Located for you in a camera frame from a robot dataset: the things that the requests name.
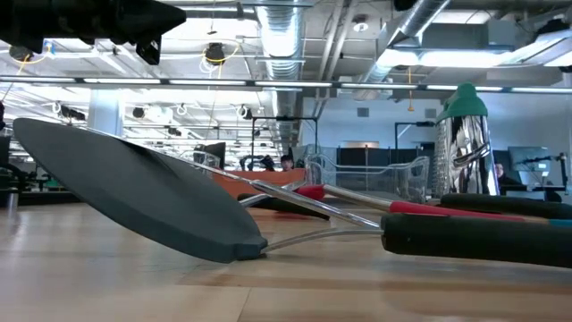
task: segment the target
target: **black spatula head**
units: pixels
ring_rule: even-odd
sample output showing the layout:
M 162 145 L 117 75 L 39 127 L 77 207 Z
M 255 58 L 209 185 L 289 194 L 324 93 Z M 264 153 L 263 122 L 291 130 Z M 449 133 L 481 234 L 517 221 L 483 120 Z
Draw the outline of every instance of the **black spatula head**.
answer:
M 222 263 L 257 258 L 267 244 L 240 203 L 183 161 L 64 125 L 17 119 L 13 127 L 61 185 L 135 233 Z

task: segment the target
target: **green cap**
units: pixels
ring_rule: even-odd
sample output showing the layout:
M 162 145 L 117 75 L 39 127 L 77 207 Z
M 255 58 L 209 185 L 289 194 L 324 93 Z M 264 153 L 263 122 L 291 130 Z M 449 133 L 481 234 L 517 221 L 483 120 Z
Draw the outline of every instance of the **green cap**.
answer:
M 451 117 L 488 116 L 488 114 L 483 100 L 476 95 L 475 86 L 465 83 L 459 85 L 455 94 L 445 101 L 443 112 L 437 117 L 437 123 Z

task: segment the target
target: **black handle grip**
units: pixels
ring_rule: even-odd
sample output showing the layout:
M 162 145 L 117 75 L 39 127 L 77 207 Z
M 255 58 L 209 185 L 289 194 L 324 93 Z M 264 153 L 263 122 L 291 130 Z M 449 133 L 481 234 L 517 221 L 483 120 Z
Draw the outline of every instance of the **black handle grip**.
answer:
M 382 218 L 383 247 L 402 255 L 499 260 L 572 268 L 572 229 L 471 217 Z
M 511 213 L 546 219 L 572 219 L 572 206 L 525 198 L 451 193 L 441 198 L 441 207 Z
M 256 196 L 256 194 L 241 193 L 237 197 L 237 199 L 238 199 L 238 201 L 241 201 L 241 200 L 244 200 L 246 198 L 253 197 L 253 196 Z M 259 208 L 259 209 L 289 212 L 292 214 L 298 214 L 298 215 L 304 215 L 304 216 L 314 216 L 314 217 L 321 218 L 323 220 L 330 220 L 329 216 L 320 214 L 319 212 L 316 212 L 314 210 L 306 209 L 306 208 L 300 207 L 298 205 L 294 205 L 293 203 L 289 203 L 288 201 L 280 200 L 277 198 L 264 199 L 263 201 L 260 201 L 259 203 L 257 203 L 256 205 L 253 205 L 252 207 L 253 208 Z

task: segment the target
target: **column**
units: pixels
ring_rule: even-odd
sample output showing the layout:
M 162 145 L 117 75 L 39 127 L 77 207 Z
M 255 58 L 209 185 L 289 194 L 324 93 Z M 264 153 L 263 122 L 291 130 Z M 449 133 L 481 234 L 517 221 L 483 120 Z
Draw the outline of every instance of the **column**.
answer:
M 123 135 L 122 93 L 117 89 L 92 89 L 88 127 L 108 134 Z

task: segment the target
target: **ceiling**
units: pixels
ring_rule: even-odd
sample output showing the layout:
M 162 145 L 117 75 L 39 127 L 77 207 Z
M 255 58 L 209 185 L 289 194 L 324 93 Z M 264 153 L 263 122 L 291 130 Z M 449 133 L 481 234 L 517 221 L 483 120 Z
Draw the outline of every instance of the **ceiling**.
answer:
M 534 17 L 569 5 L 569 1 L 484 1 L 452 0 L 447 10 L 439 14 L 433 23 L 483 24 L 490 19 L 514 20 Z M 334 0 L 318 1 L 304 11 L 304 36 L 301 79 L 316 81 L 325 49 L 325 38 L 332 26 Z M 333 78 L 340 76 L 358 76 L 366 72 L 376 60 L 376 40 L 384 22 L 399 17 L 392 10 L 391 1 L 360 1 L 356 14 L 364 14 L 368 29 L 362 32 L 349 29 L 341 50 L 342 57 L 335 66 Z M 163 37 L 161 63 L 158 66 L 145 64 L 135 54 L 135 48 L 129 44 L 116 47 L 110 40 L 98 40 L 94 47 L 78 39 L 50 39 L 52 54 L 35 57 L 36 64 L 21 64 L 8 55 L 9 46 L 0 43 L 0 68 L 2 74 L 20 74 L 29 76 L 72 76 L 72 77 L 128 77 L 128 78 L 222 78 L 255 79 L 266 78 L 265 53 L 259 37 L 256 21 L 232 19 L 189 19 L 185 24 L 167 32 Z M 210 70 L 202 64 L 203 51 L 207 44 L 220 42 L 227 56 L 225 64 Z M 552 85 L 561 80 L 558 68 L 530 67 L 503 69 L 459 69 L 412 66 L 409 70 L 393 69 L 389 78 L 394 82 L 459 84 L 473 81 L 476 84 L 518 84 Z M 38 87 L 26 84 L 0 84 L 4 93 L 10 92 L 4 101 L 5 119 L 16 117 L 34 117 L 50 122 L 68 122 L 55 113 L 60 102 L 88 117 L 90 89 Z M 413 98 L 442 98 L 448 94 L 415 92 Z M 408 98 L 408 91 L 394 91 L 391 98 Z M 227 140 L 232 148 L 230 162 L 236 164 L 240 156 L 249 151 L 250 130 L 192 130 L 185 131 L 183 137 L 171 137 L 166 130 L 137 128 L 137 123 L 159 124 L 157 118 L 136 119 L 132 115 L 135 107 L 154 108 L 157 111 L 171 109 L 172 124 L 197 125 L 221 128 L 249 127 L 251 121 L 244 120 L 237 110 L 245 106 L 254 115 L 276 116 L 273 94 L 270 91 L 231 91 L 216 89 L 122 89 L 125 104 L 125 123 L 133 127 L 126 129 L 125 135 L 139 138 L 151 144 L 155 140 L 169 141 L 172 153 L 182 153 L 192 149 L 201 140 Z M 304 109 L 310 116 L 311 109 Z M 257 148 L 256 154 L 270 154 L 276 158 L 282 148 L 296 142 L 273 142 L 276 139 L 274 121 L 257 123 L 268 126 L 270 131 L 262 131 L 255 146 L 264 143 L 266 147 Z

